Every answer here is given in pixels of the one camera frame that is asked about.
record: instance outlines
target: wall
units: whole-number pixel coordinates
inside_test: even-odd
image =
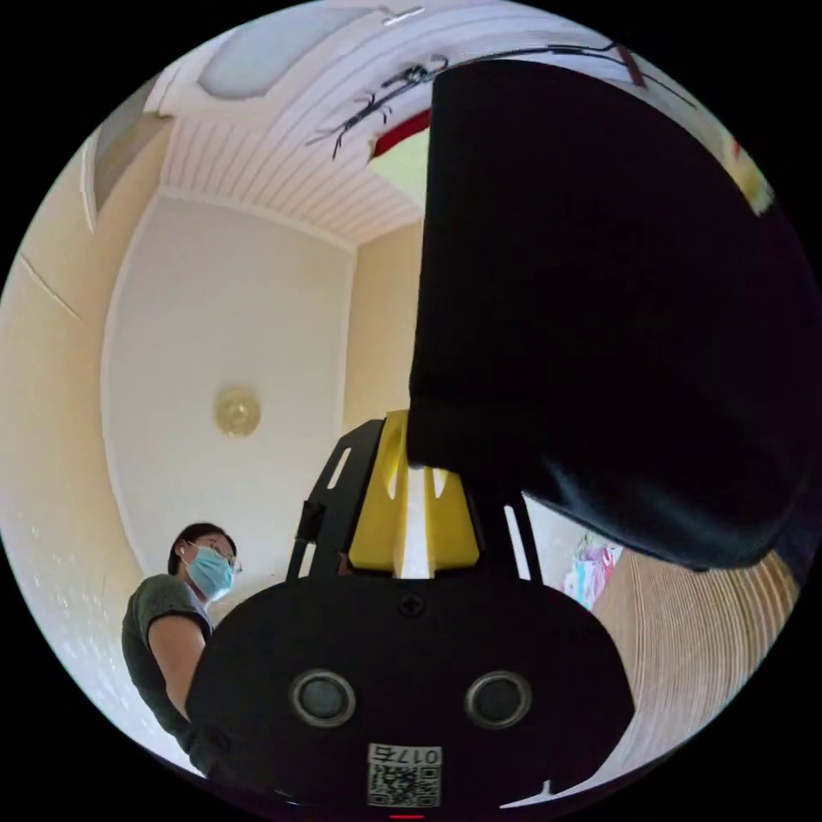
[[[414,352],[422,222],[360,247],[346,360],[346,431],[407,408]]]
[[[165,128],[134,160],[94,234],[78,152],[22,242],[0,302],[0,531],[28,607],[68,673],[120,730],[184,764],[120,653],[140,569],[110,488],[99,394],[111,291],[157,188],[168,136]]]
[[[354,256],[196,197],[161,192],[117,282],[104,435],[145,572],[165,571],[186,525],[216,522],[238,545],[239,592],[285,578],[302,501],[340,436]],[[234,385],[259,400],[248,438],[214,423]]]
[[[625,551],[593,613],[622,657],[634,718],[597,773],[557,796],[619,778],[699,733],[757,669],[798,596],[773,553],[751,569],[695,574]]]

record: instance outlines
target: round light fixture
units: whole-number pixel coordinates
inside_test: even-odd
[[[251,391],[227,388],[220,391],[214,405],[214,421],[227,437],[248,437],[257,430],[259,403]]]

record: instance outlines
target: black metal frame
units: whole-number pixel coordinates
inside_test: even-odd
[[[384,420],[370,420],[337,442],[303,505],[286,576],[288,582],[298,579],[306,548],[310,544],[315,547],[309,576],[328,577],[339,572],[341,555],[348,554],[360,519],[383,426]],[[330,488],[334,473],[348,449],[348,459],[336,484]]]
[[[315,548],[308,575],[318,578],[339,573],[341,557],[348,554],[360,519],[383,427],[384,420],[371,420],[340,438],[303,505],[286,577],[288,582],[298,579],[306,548],[310,544],[314,544]],[[348,449],[348,459],[336,484],[330,488],[334,473]],[[479,547],[479,560],[471,568],[440,571],[438,574],[519,579],[514,543],[505,515],[505,510],[511,508],[525,551],[530,579],[542,584],[536,540],[522,494],[516,489],[465,477],[462,478],[462,487]],[[351,571],[357,575],[386,575],[384,572],[361,569]]]

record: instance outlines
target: surgical mask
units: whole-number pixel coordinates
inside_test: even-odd
[[[234,570],[229,561],[213,548],[198,545],[197,549],[192,563],[182,560],[191,582],[211,601],[224,597],[234,585]]]

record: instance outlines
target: screw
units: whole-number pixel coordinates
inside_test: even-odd
[[[400,599],[400,613],[404,617],[418,617],[426,609],[422,597],[415,593],[407,593]]]

